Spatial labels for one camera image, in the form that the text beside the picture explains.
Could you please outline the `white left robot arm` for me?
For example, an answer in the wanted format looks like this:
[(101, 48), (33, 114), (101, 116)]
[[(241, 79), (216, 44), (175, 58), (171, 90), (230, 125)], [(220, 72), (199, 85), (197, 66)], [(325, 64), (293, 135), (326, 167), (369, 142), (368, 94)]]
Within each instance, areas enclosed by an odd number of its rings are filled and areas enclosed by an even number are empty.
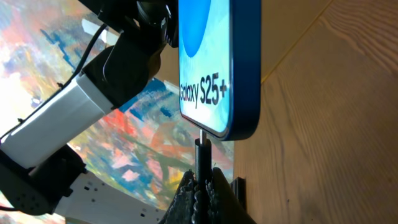
[(1, 192), (10, 212), (56, 213), (87, 223), (158, 223), (164, 211), (104, 183), (69, 141), (139, 94), (178, 45), (178, 3), (84, 0), (117, 42), (82, 56), (66, 83), (1, 137)]

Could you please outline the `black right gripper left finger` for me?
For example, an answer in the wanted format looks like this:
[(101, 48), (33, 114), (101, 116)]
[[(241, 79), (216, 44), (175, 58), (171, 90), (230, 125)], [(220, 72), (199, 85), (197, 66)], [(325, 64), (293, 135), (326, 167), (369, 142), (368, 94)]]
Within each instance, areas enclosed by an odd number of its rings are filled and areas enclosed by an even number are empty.
[(158, 224), (192, 224), (196, 202), (195, 194), (198, 191), (194, 172), (186, 171), (178, 185), (174, 199)]

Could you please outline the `blue Galaxy smartphone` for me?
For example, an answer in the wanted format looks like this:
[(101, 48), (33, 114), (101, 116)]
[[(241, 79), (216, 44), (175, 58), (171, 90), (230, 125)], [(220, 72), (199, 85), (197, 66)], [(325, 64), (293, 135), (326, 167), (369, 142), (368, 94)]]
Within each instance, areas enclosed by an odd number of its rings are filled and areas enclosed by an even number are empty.
[(261, 0), (178, 2), (180, 112), (220, 141), (257, 128), (261, 9)]

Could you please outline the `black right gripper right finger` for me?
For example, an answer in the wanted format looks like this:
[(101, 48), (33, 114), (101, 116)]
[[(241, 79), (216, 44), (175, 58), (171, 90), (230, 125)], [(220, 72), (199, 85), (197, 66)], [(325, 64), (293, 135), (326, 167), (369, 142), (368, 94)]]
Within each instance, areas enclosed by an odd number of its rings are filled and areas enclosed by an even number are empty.
[(209, 223), (213, 224), (256, 224), (240, 205), (233, 190), (218, 167), (212, 169), (213, 178), (206, 185), (210, 204)]

